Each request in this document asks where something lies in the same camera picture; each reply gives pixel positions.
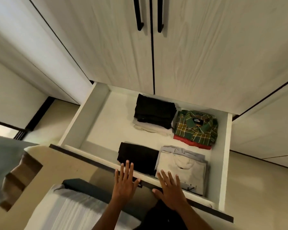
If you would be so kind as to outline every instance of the hand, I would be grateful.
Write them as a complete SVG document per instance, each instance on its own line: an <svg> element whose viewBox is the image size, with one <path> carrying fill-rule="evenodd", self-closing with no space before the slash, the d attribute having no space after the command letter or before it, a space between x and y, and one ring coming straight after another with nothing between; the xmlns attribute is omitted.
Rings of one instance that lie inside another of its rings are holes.
<svg viewBox="0 0 288 230"><path fill-rule="evenodd" d="M141 179L137 179L134 183L132 182L133 177L133 163L130 165L129 161L126 161L126 168L124 173L124 163L121 164L121 171L119 174L118 170L115 170L115 183L112 193L112 202L119 203L122 207L132 199L135 189L138 187Z"/></svg>
<svg viewBox="0 0 288 230"><path fill-rule="evenodd" d="M157 172L157 176L161 183L163 193L157 189L153 189L153 192L156 197L161 199L170 209L178 211L179 208L183 207L185 204L188 204L187 199L185 198L180 187L179 177L176 174L175 183L170 171L168 172L169 177L163 170L161 170L161 173L163 178L159 172Z"/></svg>

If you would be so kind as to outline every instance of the person's right hand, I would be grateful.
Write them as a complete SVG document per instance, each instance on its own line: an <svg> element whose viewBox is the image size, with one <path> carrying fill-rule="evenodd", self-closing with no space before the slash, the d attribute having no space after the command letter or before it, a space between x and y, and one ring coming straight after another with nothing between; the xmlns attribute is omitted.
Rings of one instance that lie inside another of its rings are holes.
<svg viewBox="0 0 288 230"><path fill-rule="evenodd" d="M167 176L163 170L161 170L161 173L163 178L159 172L157 172L157 176L161 183L163 193L157 189L153 189L153 192L157 198L161 199L170 209L177 211L181 206L187 204L187 199L180 187L179 177L176 174L175 183L170 171L168 172L169 176Z"/></svg>

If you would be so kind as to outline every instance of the person's left hand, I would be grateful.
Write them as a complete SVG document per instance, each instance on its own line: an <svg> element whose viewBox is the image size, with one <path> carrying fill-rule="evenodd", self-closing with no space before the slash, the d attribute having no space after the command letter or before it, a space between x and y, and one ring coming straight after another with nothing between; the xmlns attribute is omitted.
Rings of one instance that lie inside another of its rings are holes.
<svg viewBox="0 0 288 230"><path fill-rule="evenodd" d="M138 187L141 179L137 179L134 183L132 182L133 177L133 163L130 165L129 161L126 161L126 168L124 173L124 163L121 164L121 171L119 174L118 170L115 170L115 183L112 193L111 201L118 202L122 207L132 199L135 189Z"/></svg>

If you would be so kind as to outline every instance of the red folded clothing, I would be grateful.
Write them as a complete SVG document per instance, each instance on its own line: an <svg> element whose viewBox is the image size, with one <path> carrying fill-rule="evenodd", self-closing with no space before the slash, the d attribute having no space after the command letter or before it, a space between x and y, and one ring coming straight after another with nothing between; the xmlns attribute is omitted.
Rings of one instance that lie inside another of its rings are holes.
<svg viewBox="0 0 288 230"><path fill-rule="evenodd" d="M211 149L211 146L207 146L207 145L203 145L203 144L200 144L200 143L196 143L196 142L193 142L187 138L184 138L184 137L181 137L179 135L174 135L174 139L177 139L177 140L180 140L190 146L195 146L195 147L198 147L198 148L203 148L203 149L208 149L210 150Z"/></svg>

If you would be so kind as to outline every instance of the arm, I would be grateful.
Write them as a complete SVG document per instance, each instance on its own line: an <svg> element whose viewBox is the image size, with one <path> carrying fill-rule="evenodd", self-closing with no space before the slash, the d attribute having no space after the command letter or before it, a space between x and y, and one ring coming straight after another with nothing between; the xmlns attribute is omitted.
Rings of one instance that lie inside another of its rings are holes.
<svg viewBox="0 0 288 230"><path fill-rule="evenodd" d="M188 230L212 230L212 228L188 204L180 187L178 175L176 175L175 183L170 172L168 172L169 176L167 176L163 170L161 170L161 173L163 178L159 172L157 173L157 176L160 180L163 194L160 190L153 189L157 198L161 199L165 205L170 209L175 210L181 216Z"/></svg>
<svg viewBox="0 0 288 230"><path fill-rule="evenodd" d="M122 208L133 197L135 189L140 182L140 179L137 179L133 183L132 176L133 163L131 163L129 170L129 161L126 161L125 173L123 163L121 164L120 174L118 170L115 170L115 182L111 201L92 230L112 230L115 228Z"/></svg>

